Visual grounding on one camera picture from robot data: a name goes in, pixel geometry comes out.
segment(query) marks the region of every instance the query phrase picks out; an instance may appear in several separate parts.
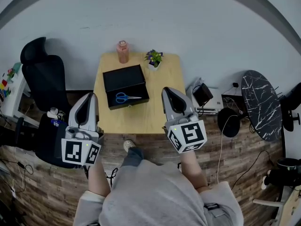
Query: chair headrest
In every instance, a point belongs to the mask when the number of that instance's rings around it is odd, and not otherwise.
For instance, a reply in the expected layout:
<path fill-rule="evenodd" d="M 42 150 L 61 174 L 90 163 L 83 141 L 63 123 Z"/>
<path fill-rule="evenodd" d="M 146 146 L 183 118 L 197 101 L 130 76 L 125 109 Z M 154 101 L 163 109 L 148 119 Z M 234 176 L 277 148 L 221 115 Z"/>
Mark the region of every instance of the chair headrest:
<path fill-rule="evenodd" d="M 45 41 L 46 37 L 41 37 L 26 44 L 21 52 L 21 63 L 40 63 L 45 61 L 45 59 L 48 57 L 44 46 Z"/>

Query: black box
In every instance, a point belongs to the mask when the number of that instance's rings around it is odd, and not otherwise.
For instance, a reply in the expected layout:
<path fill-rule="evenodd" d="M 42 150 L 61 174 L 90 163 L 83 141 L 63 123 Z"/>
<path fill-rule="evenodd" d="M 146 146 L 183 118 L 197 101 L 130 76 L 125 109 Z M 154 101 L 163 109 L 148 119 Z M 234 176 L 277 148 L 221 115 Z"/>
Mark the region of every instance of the black box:
<path fill-rule="evenodd" d="M 145 103 L 150 99 L 140 65 L 105 72 L 103 82 L 110 110 Z M 116 102 L 116 95 L 120 92 L 127 96 L 141 97 L 141 99 L 129 99 L 119 104 Z"/>

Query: blue scissors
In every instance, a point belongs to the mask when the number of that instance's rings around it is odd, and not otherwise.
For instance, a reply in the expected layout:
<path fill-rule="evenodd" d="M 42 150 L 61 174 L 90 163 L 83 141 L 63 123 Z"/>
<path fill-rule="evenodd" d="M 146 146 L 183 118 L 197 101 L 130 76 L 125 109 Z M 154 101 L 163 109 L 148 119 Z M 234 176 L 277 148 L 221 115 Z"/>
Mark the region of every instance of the blue scissors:
<path fill-rule="evenodd" d="M 116 102 L 118 104 L 123 104 L 125 103 L 127 100 L 129 99 L 141 99 L 141 97 L 134 97 L 134 96 L 127 96 L 125 93 L 123 92 L 119 92 L 116 94 Z"/>

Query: white sneaker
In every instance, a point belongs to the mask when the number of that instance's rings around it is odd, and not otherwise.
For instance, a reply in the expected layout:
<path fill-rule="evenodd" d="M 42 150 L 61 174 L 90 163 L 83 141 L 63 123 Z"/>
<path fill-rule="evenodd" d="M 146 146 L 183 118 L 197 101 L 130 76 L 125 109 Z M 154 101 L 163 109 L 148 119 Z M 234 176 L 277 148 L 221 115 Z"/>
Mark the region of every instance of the white sneaker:
<path fill-rule="evenodd" d="M 123 143 L 123 148 L 126 152 L 128 152 L 129 148 L 131 147 L 136 147 L 136 145 L 134 144 L 134 142 L 132 142 L 131 140 L 125 140 Z"/>
<path fill-rule="evenodd" d="M 261 184 L 261 189 L 262 189 L 262 190 L 264 190 L 264 189 L 267 188 L 267 186 L 264 184 L 264 180 L 265 180 L 266 177 L 267 177 L 267 176 L 264 176 L 264 177 L 262 178 L 262 184 Z"/>

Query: round table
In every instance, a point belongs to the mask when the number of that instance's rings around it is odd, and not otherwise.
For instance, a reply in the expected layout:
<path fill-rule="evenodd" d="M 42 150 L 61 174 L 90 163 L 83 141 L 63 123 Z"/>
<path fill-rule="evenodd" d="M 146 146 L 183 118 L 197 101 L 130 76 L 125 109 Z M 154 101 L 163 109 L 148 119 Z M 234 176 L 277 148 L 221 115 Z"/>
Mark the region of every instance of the round table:
<path fill-rule="evenodd" d="M 242 78 L 241 93 L 258 135 L 266 141 L 277 140 L 281 136 L 282 113 L 271 83 L 259 72 L 249 70 Z"/>

